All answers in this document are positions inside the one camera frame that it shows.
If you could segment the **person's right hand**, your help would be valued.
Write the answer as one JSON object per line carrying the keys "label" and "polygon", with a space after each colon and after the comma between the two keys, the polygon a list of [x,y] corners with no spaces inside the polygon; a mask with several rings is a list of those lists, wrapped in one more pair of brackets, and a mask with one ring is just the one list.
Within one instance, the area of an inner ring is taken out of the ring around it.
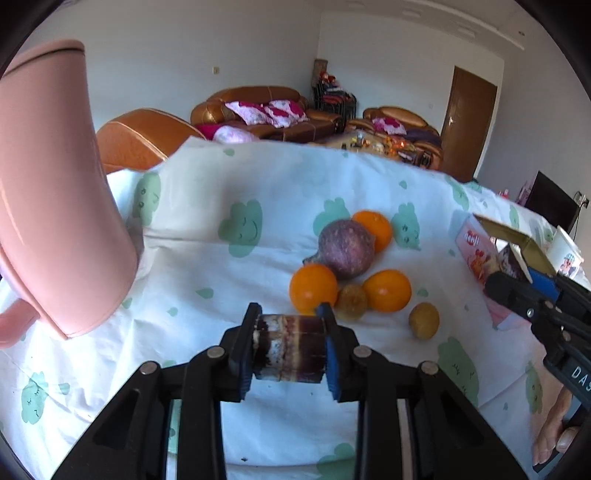
{"label": "person's right hand", "polygon": [[549,462],[554,453],[564,454],[582,427],[587,414],[582,405],[566,420],[567,414],[572,410],[572,402],[572,392],[562,386],[533,444],[534,469]]}

